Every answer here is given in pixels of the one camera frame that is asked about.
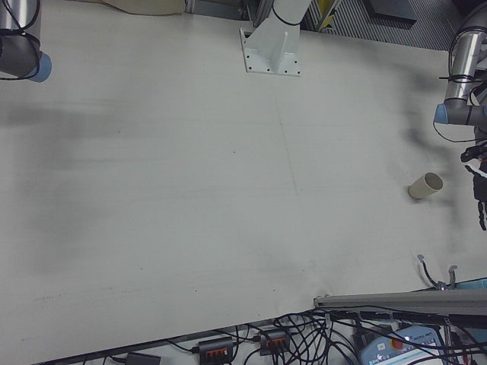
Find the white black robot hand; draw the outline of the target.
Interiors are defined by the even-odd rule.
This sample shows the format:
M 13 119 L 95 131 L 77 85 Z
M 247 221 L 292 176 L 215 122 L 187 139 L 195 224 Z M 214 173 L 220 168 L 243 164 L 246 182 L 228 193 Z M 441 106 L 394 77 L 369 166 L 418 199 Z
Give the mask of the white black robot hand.
M 479 225 L 483 231 L 486 231 L 486 161 L 483 161 L 479 167 L 469 163 L 464 166 L 473 175 L 473 194 L 477 200 Z

